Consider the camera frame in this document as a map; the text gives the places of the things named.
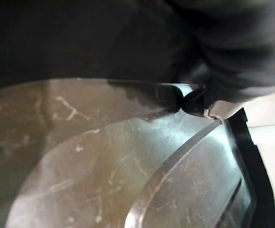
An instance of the dark gray cloth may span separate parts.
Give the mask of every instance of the dark gray cloth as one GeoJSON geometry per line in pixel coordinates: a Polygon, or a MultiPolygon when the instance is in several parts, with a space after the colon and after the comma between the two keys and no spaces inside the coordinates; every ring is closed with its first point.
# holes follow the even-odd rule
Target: dark gray cloth
{"type": "Polygon", "coordinates": [[[275,0],[0,2],[0,86],[89,77],[176,82],[206,101],[275,91],[275,0]]]}
{"type": "Polygon", "coordinates": [[[172,0],[213,77],[207,103],[275,92],[275,0],[172,0]]]}

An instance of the scratched plastic surface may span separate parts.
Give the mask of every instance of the scratched plastic surface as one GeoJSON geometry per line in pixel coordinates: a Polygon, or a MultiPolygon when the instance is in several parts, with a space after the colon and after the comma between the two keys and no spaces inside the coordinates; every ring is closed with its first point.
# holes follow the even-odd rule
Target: scratched plastic surface
{"type": "Polygon", "coordinates": [[[224,126],[176,112],[178,95],[90,79],[0,90],[0,227],[240,227],[250,194],[224,126]]]}

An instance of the black fabric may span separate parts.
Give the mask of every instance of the black fabric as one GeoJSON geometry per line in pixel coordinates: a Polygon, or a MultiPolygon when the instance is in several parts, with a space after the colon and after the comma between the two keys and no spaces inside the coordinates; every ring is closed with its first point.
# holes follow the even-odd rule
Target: black fabric
{"type": "Polygon", "coordinates": [[[170,0],[198,38],[213,79],[205,94],[243,102],[275,92],[275,0],[170,0]]]}
{"type": "Polygon", "coordinates": [[[0,3],[0,86],[63,77],[172,82],[198,55],[166,3],[0,3]]]}
{"type": "Polygon", "coordinates": [[[275,92],[275,0],[0,1],[0,87],[45,78],[189,82],[206,103],[275,92]]]}

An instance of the scratch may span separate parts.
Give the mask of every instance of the scratch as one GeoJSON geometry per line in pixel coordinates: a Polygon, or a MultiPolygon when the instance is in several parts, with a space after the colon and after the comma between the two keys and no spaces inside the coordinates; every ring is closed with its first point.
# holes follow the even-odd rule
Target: scratch
{"type": "Polygon", "coordinates": [[[48,190],[53,193],[53,192],[60,191],[62,189],[66,189],[73,184],[74,184],[73,179],[68,179],[56,185],[51,186],[48,190]]]}
{"type": "Polygon", "coordinates": [[[96,223],[100,223],[102,218],[102,214],[103,214],[103,207],[102,207],[102,199],[101,196],[98,196],[98,214],[95,218],[96,223]]]}
{"type": "Polygon", "coordinates": [[[39,120],[39,123],[42,127],[46,127],[46,122],[45,122],[45,118],[42,114],[42,111],[41,111],[41,106],[42,106],[42,93],[39,92],[38,95],[37,95],[37,100],[35,102],[35,110],[36,110],[36,114],[38,116],[38,120],[39,120]]]}
{"type": "Polygon", "coordinates": [[[81,152],[83,150],[84,150],[84,148],[82,146],[80,146],[80,145],[76,146],[76,152],[81,152]]]}
{"type": "Polygon", "coordinates": [[[116,189],[112,189],[110,190],[109,192],[106,192],[106,193],[103,193],[103,194],[99,194],[97,196],[92,196],[92,197],[89,197],[85,200],[86,203],[90,202],[90,201],[93,201],[95,199],[98,199],[98,197],[105,197],[105,196],[109,196],[109,195],[112,195],[114,193],[117,193],[121,190],[122,188],[121,187],[117,187],[116,189]]]}
{"type": "Polygon", "coordinates": [[[58,97],[56,98],[56,100],[57,100],[57,101],[61,101],[62,104],[63,104],[66,108],[68,108],[68,109],[71,110],[70,115],[66,118],[67,121],[72,120],[72,119],[74,118],[75,115],[79,115],[79,116],[85,118],[86,120],[90,120],[90,117],[89,117],[89,116],[86,116],[86,115],[83,114],[82,112],[77,111],[77,109],[74,108],[73,106],[71,106],[63,97],[58,96],[58,97]]]}
{"type": "Polygon", "coordinates": [[[30,197],[26,197],[26,198],[24,198],[24,200],[31,201],[31,200],[35,200],[35,199],[38,199],[38,198],[42,198],[42,197],[45,197],[47,195],[54,194],[58,191],[66,189],[66,188],[70,187],[73,184],[74,184],[74,182],[72,181],[72,179],[68,179],[68,180],[65,180],[63,182],[60,182],[56,185],[53,185],[53,186],[49,187],[47,191],[44,191],[44,192],[39,193],[39,194],[34,194],[33,196],[30,196],[30,197]]]}
{"type": "Polygon", "coordinates": [[[148,174],[141,168],[140,164],[138,163],[136,157],[134,157],[134,161],[137,164],[138,168],[140,169],[140,171],[143,173],[143,175],[147,176],[148,174]]]}
{"type": "Polygon", "coordinates": [[[188,224],[191,224],[191,219],[190,219],[190,216],[189,216],[188,208],[186,208],[186,219],[187,219],[188,224]]]}
{"type": "Polygon", "coordinates": [[[171,203],[173,204],[174,199],[170,199],[167,203],[165,203],[164,205],[156,208],[157,211],[163,210],[165,207],[169,206],[171,203]]]}
{"type": "Polygon", "coordinates": [[[123,166],[123,163],[125,162],[125,160],[126,160],[130,155],[131,155],[131,154],[128,154],[128,155],[126,155],[125,157],[123,157],[123,158],[121,159],[121,163],[120,163],[118,166],[116,166],[116,168],[111,172],[110,178],[109,178],[109,180],[108,180],[108,183],[109,183],[109,184],[113,184],[113,181],[112,181],[112,180],[113,180],[113,178],[114,178],[114,176],[115,176],[117,170],[118,170],[120,167],[123,166]]]}
{"type": "Polygon", "coordinates": [[[90,131],[86,131],[83,134],[97,134],[99,133],[100,128],[96,129],[96,130],[90,130],[90,131]]]}

